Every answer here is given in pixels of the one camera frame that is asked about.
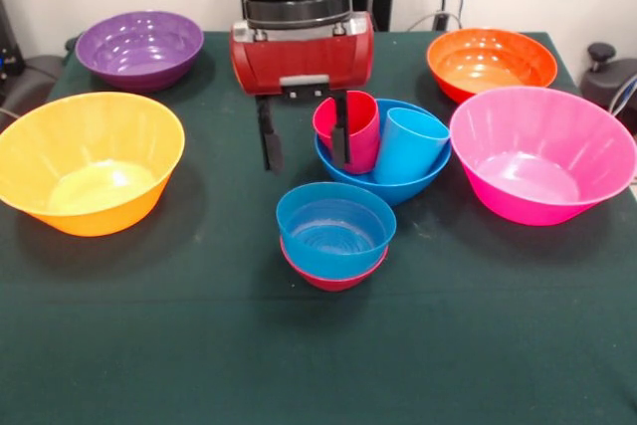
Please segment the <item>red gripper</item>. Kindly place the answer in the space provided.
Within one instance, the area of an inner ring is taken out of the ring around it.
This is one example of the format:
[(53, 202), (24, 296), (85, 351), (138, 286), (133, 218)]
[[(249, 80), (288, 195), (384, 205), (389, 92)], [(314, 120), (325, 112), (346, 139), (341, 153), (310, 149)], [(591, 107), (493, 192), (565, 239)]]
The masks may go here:
[(335, 124), (330, 138), (332, 159), (339, 168), (350, 163), (347, 91), (370, 78), (374, 32), (366, 12), (354, 12), (335, 24), (293, 30), (258, 30), (246, 21), (230, 32), (230, 58), (243, 91), (255, 96), (264, 166), (284, 168), (268, 96), (286, 89), (322, 86), (333, 92)]

